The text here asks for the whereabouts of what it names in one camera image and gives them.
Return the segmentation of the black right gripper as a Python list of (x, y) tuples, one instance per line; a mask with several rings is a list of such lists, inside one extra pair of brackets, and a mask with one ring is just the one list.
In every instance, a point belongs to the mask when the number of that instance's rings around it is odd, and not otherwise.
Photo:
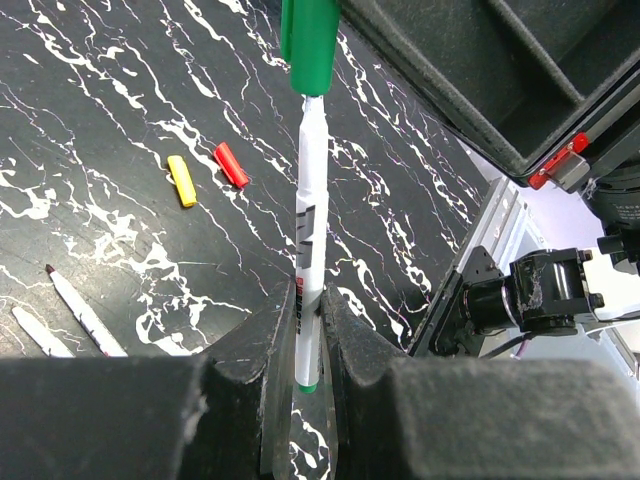
[(639, 230), (635, 1), (346, 1), (346, 20), (468, 143)]

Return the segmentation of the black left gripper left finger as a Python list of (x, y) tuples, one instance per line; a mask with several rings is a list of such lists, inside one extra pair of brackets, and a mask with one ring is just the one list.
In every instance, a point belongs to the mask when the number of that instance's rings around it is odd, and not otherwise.
[(5, 479), (285, 479), (295, 286), (192, 356), (5, 358)]

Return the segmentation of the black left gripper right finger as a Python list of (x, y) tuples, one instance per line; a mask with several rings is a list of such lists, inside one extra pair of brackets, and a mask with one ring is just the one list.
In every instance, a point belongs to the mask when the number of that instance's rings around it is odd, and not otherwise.
[(336, 479), (635, 479), (639, 412), (580, 360), (412, 357), (321, 300)]

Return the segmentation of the red whiteboard pen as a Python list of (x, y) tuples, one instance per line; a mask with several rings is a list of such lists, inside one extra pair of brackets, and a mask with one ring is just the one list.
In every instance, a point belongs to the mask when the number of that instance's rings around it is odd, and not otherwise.
[(45, 265), (45, 271), (59, 296), (99, 350), (108, 357), (127, 357), (127, 352), (73, 285), (50, 264)]

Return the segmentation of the green whiteboard pen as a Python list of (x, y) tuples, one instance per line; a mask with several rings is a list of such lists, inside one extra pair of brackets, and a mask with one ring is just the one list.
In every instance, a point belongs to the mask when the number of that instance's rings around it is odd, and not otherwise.
[(295, 197), (295, 381), (303, 393), (319, 382), (320, 297), (324, 290), (328, 126), (324, 98), (308, 96), (299, 126)]

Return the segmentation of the yellow whiteboard pen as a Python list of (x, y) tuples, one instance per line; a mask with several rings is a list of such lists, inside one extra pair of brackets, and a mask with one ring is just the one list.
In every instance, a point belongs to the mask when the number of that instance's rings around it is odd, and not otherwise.
[(21, 307), (13, 307), (11, 313), (17, 320), (19, 326), (40, 347), (45, 355), (56, 358), (75, 357), (69, 348), (61, 340), (56, 338), (49, 329), (33, 315)]

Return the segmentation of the green pen cap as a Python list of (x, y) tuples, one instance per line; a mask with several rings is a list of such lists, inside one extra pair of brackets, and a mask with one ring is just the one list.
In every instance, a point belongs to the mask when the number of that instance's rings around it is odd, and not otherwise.
[(326, 95), (330, 89), (341, 7), (334, 0), (281, 2), (281, 53), (299, 94)]

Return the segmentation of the yellow pen cap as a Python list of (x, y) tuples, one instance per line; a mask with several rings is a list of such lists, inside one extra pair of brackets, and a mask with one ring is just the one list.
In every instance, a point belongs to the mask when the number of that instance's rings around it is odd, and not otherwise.
[(184, 208), (193, 207), (197, 203), (197, 195), (184, 158), (179, 155), (171, 155), (167, 158), (167, 163), (182, 206)]

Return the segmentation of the red pen cap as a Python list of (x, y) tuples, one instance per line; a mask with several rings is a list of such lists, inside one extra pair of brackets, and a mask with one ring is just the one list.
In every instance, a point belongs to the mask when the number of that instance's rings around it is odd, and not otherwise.
[(243, 189), (249, 183), (248, 176), (226, 142), (221, 142), (216, 146), (213, 158), (234, 187)]

